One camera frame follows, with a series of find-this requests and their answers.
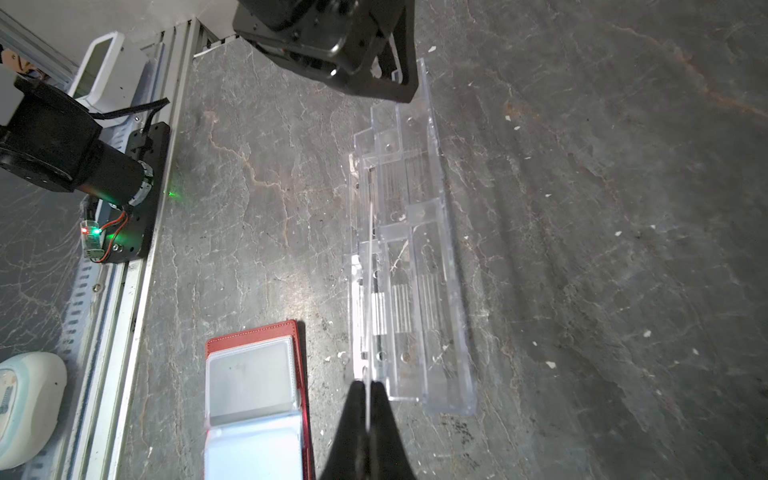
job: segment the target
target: transparent plastic sheet edge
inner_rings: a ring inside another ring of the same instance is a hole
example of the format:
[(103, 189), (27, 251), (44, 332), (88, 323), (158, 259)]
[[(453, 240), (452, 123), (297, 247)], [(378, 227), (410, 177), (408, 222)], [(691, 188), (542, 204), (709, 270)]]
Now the transparent plastic sheet edge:
[(348, 163), (349, 332), (355, 378), (391, 400), (471, 415), (466, 341), (439, 137), (429, 80), (410, 104), (371, 107)]

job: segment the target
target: red wallet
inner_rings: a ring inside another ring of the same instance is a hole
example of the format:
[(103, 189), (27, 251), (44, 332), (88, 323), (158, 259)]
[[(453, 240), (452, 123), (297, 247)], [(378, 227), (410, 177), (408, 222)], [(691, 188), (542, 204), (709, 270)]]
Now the red wallet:
[(306, 384), (304, 383), (304, 366), (299, 343), (299, 328), (296, 320), (286, 320), (285, 322), (274, 323), (273, 325), (261, 326), (259, 328), (244, 330), (243, 332), (231, 333), (230, 335), (210, 339), (205, 342), (205, 358), (207, 359), (211, 353), (219, 352), (221, 350), (284, 336), (290, 336), (293, 341), (293, 357), (296, 359), (294, 362), (294, 366), (296, 367), (296, 387), (301, 395), (301, 410), (303, 416), (304, 441), (302, 445), (302, 460), (304, 480), (311, 480), (314, 475), (312, 465), (312, 441), (310, 439), (310, 416), (306, 401)]

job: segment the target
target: black mounting plate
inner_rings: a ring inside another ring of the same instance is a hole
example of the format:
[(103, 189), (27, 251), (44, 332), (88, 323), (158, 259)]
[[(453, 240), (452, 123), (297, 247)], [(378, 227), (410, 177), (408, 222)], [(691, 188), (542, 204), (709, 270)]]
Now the black mounting plate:
[[(117, 250), (111, 250), (103, 263), (123, 263), (137, 258), (145, 258), (149, 254), (152, 244), (154, 221), (157, 217), (157, 205), (160, 195), (163, 194), (163, 174), (165, 162), (170, 144), (170, 127), (164, 122), (158, 122), (149, 127), (146, 134), (136, 130), (128, 137), (128, 145), (125, 154), (135, 160), (141, 160), (152, 167), (152, 190), (140, 204), (133, 207), (129, 214), (128, 223), (114, 239), (113, 246)], [(116, 220), (120, 212), (110, 209), (109, 221)], [(108, 234), (112, 234), (114, 228), (110, 228)], [(104, 238), (104, 248), (109, 244), (110, 237)]]

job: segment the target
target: white digital device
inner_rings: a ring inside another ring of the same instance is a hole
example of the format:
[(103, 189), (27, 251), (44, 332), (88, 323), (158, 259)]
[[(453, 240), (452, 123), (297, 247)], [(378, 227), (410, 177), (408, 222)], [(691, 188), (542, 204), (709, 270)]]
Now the white digital device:
[[(125, 35), (113, 31), (93, 40), (69, 88), (69, 96), (90, 112), (108, 113), (131, 106), (147, 56)], [(113, 127), (126, 116), (97, 120), (102, 127)]]
[(67, 385), (53, 353), (22, 353), (0, 363), (0, 470), (37, 455), (51, 438)]

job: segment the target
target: clear acrylic display stand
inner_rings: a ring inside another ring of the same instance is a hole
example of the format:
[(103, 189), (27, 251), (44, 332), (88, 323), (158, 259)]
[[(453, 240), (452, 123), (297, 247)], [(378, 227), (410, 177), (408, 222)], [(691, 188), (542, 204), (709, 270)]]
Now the clear acrylic display stand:
[(354, 375), (382, 382), (391, 400), (471, 415), (466, 314), (423, 59), (413, 101), (373, 105), (354, 148), (344, 159)]

